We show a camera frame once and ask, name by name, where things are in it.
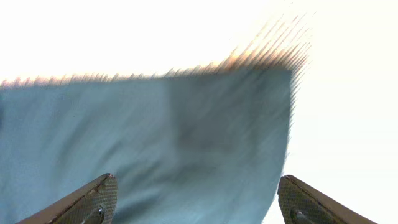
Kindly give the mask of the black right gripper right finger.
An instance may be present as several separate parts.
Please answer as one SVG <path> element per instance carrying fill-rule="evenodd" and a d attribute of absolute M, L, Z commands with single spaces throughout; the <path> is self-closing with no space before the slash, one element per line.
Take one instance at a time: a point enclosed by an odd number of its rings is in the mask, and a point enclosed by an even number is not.
<path fill-rule="evenodd" d="M 285 224 L 376 224 L 293 175 L 280 178 L 277 194 Z"/>

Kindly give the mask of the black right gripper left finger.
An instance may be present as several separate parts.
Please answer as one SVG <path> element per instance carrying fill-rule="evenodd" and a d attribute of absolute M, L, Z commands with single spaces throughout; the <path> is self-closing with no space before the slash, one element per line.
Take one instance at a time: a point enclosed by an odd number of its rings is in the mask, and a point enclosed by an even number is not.
<path fill-rule="evenodd" d="M 115 176 L 103 174 L 18 224 L 111 224 L 117 199 Z"/>

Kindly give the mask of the dark teal t-shirt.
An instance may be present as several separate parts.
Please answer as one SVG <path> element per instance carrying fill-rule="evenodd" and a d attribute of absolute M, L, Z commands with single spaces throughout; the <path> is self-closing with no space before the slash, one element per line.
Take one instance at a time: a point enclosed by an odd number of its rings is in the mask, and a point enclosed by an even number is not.
<path fill-rule="evenodd" d="M 115 223 L 260 223 L 290 120 L 288 70 L 1 92 L 1 222 L 98 176 L 118 182 Z"/>

